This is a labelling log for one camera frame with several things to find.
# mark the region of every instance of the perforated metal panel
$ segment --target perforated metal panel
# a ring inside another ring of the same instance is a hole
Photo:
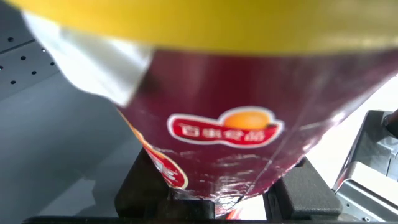
[[[0,66],[0,100],[59,72],[36,41],[1,54]]]
[[[0,1],[0,53],[34,38],[25,28],[18,11]]]
[[[141,150],[112,103],[71,86],[52,62],[0,0],[0,223],[116,216]]]

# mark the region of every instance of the metal surface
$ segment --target metal surface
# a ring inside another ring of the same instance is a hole
[[[364,221],[398,220],[398,183],[372,168],[351,163],[336,184],[343,213]]]
[[[0,29],[0,223],[116,217],[114,197],[138,140],[112,103],[66,81],[2,1]]]
[[[19,12],[0,1],[0,54],[33,39]]]
[[[59,72],[35,41],[0,54],[0,100]]]

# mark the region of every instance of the logo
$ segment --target logo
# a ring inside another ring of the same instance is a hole
[[[162,174],[166,183],[173,188],[184,189],[188,185],[188,177],[184,171],[176,164],[171,158],[165,154],[156,151],[155,147],[149,144],[144,136],[136,128],[134,128],[129,121],[122,115],[124,120],[127,122],[133,133],[136,135],[138,140],[141,142],[145,151],[147,151],[149,157],[154,162],[157,170]]]
[[[272,111],[243,106],[224,112],[218,119],[189,114],[172,114],[167,120],[169,133],[191,144],[224,144],[236,148],[266,146],[282,132],[284,123]]]

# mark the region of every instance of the snack bag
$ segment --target snack bag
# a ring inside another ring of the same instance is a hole
[[[74,85],[117,104],[166,183],[218,215],[398,69],[396,1],[12,2]]]

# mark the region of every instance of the gray metal panel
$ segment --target gray metal panel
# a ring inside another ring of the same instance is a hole
[[[77,90],[51,66],[2,1],[0,29],[0,223],[116,216],[114,197],[139,141],[112,103]]]
[[[19,12],[0,1],[0,53],[33,39]]]
[[[0,100],[57,73],[52,62],[36,41],[0,54]]]

